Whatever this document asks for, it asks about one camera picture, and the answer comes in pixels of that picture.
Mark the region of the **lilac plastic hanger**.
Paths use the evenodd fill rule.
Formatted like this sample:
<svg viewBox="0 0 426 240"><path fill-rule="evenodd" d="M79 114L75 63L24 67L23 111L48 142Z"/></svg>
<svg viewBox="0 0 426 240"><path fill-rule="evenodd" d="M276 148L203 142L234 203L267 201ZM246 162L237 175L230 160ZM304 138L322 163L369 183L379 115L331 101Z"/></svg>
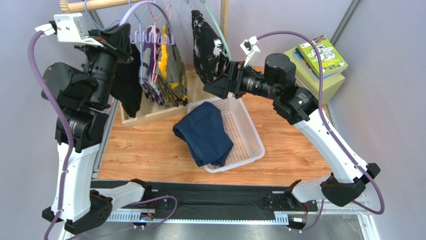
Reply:
<svg viewBox="0 0 426 240"><path fill-rule="evenodd" d="M169 29L169 35L166 36L162 36L159 33L158 34L158 44L164 44L164 45L169 45L169 46L174 46L176 44L176 40L175 40L175 35L174 35L174 30L172 28L172 24L169 18L168 13L161 8L156 2L154 1L149 1L149 0L142 0L139 1L137 3L135 3L134 5L132 5L127 12L125 12L122 17L120 18L120 22L118 25L122 25L128 22L128 19L130 18L130 16L133 14L133 12L139 8L142 5L149 5L149 6L154 6L156 9L158 9L158 11L160 12L160 14L162 14L162 16L164 17L166 24L168 25L168 29ZM141 32L141 42L142 43L154 43L154 37L153 37L153 30L151 30L151 32L147 32L147 31L142 31Z"/></svg>

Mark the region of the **dark blue denim trousers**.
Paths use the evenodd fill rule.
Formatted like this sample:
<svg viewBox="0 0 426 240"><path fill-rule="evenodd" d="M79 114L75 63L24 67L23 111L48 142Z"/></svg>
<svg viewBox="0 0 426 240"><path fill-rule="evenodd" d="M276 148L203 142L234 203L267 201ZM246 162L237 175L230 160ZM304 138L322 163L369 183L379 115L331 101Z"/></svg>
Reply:
<svg viewBox="0 0 426 240"><path fill-rule="evenodd" d="M172 131L183 140L198 167L223 167L234 146L225 131L222 113L206 101L176 123Z"/></svg>

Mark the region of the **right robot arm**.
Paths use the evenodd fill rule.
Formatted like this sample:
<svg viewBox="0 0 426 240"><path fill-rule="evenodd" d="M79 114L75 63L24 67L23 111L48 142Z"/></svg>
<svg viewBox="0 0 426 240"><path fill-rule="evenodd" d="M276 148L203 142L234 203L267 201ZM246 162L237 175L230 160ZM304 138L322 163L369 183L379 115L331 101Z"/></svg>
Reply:
<svg viewBox="0 0 426 240"><path fill-rule="evenodd" d="M225 99L252 94L272 100L273 109L299 130L317 149L331 173L313 180L297 180L287 190L287 203L295 208L310 200L328 200L343 207L354 202L379 173L380 167L361 159L330 125L316 97L296 85L296 65L283 53L265 59L264 72L231 61L224 72L206 83L204 90Z"/></svg>

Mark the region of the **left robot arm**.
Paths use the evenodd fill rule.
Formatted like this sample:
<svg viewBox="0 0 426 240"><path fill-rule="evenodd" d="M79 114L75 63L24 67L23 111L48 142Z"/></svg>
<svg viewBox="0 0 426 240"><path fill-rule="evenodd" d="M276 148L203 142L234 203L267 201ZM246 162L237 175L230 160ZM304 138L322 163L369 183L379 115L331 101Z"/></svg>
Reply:
<svg viewBox="0 0 426 240"><path fill-rule="evenodd" d="M129 23L90 30L88 35L98 46L79 47L86 55L81 69L56 62L42 77L66 120L66 124L56 122L58 185L54 203L42 217L64 222L64 229L75 236L100 227L113 211L152 195L152 186L137 178L115 188L91 187L116 69L133 60L130 30Z"/></svg>

